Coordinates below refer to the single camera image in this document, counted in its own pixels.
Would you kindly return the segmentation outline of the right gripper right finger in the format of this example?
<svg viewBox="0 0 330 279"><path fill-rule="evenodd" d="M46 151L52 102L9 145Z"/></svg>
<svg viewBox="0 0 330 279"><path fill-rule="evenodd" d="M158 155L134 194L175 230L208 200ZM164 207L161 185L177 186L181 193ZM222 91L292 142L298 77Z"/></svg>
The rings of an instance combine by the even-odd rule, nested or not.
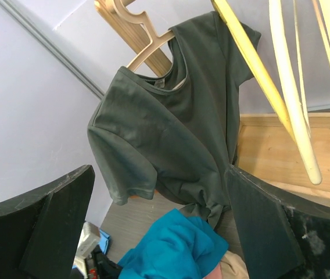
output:
<svg viewBox="0 0 330 279"><path fill-rule="evenodd" d="M330 278L330 207L235 166L225 177L250 278Z"/></svg>

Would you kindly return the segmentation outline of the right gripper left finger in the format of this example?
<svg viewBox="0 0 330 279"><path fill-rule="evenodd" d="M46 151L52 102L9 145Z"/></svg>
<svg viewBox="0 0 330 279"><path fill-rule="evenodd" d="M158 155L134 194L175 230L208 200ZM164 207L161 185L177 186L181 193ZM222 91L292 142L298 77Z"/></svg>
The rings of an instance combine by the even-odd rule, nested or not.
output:
<svg viewBox="0 0 330 279"><path fill-rule="evenodd" d="M94 181L83 165L0 202L0 278L69 278Z"/></svg>

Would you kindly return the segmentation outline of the beige t shirt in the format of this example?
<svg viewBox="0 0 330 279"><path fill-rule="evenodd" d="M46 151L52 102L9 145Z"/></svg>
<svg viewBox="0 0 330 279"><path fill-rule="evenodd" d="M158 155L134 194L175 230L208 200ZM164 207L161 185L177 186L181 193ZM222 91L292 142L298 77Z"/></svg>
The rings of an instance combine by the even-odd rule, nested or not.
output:
<svg viewBox="0 0 330 279"><path fill-rule="evenodd" d="M245 262L236 253L226 251L220 261L223 279L249 279Z"/></svg>

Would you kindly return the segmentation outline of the pink t shirt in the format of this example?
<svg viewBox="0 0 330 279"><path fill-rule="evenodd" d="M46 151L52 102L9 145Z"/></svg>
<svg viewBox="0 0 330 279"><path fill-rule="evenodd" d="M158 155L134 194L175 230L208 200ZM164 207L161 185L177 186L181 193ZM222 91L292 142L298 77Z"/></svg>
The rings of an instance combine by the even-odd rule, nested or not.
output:
<svg viewBox="0 0 330 279"><path fill-rule="evenodd" d="M216 266L206 277L205 279L222 279L222 272L220 266Z"/></svg>

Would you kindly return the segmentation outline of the blue t shirt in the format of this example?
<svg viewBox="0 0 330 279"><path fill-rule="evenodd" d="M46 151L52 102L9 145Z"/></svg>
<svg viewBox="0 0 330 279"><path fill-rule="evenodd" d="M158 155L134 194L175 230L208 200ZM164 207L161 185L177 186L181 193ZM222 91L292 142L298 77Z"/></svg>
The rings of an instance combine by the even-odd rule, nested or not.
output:
<svg viewBox="0 0 330 279"><path fill-rule="evenodd" d="M227 250L206 221L173 209L121 258L119 278L205 278Z"/></svg>

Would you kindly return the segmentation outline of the grey t shirt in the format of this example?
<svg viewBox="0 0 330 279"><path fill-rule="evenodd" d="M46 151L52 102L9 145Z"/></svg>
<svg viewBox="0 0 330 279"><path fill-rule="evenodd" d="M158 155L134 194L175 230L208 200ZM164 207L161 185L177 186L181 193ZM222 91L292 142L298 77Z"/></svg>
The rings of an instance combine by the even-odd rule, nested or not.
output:
<svg viewBox="0 0 330 279"><path fill-rule="evenodd" d="M226 172L239 133L239 86L252 78L216 12L172 28L163 77L121 67L87 135L114 203L155 192L216 226L230 208Z"/></svg>

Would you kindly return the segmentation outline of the wooden hanger blue shirt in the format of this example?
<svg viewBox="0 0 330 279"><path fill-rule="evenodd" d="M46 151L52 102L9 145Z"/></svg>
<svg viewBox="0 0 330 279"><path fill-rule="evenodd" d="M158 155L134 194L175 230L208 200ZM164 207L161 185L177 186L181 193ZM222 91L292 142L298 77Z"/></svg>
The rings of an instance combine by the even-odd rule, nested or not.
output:
<svg viewBox="0 0 330 279"><path fill-rule="evenodd" d="M256 78L271 107L277 114L280 122L283 124L290 137L294 140L295 137L285 102L281 98L256 49L242 27L242 24L226 1L215 0L211 3L227 25L240 53Z"/></svg>

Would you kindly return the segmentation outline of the wooden hanger grey shirt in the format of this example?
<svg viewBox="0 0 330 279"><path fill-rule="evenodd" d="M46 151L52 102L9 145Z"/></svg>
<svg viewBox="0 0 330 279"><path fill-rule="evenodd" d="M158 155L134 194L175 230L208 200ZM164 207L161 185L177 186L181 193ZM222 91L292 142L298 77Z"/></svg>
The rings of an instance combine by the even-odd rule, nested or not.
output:
<svg viewBox="0 0 330 279"><path fill-rule="evenodd" d="M127 68L135 72L142 64L146 64L155 75L163 76L170 70L171 62L161 47L172 40L174 34L168 30L159 35L145 11L132 13L127 9L131 3L132 1L105 2L107 11L115 19L112 27L136 53Z"/></svg>

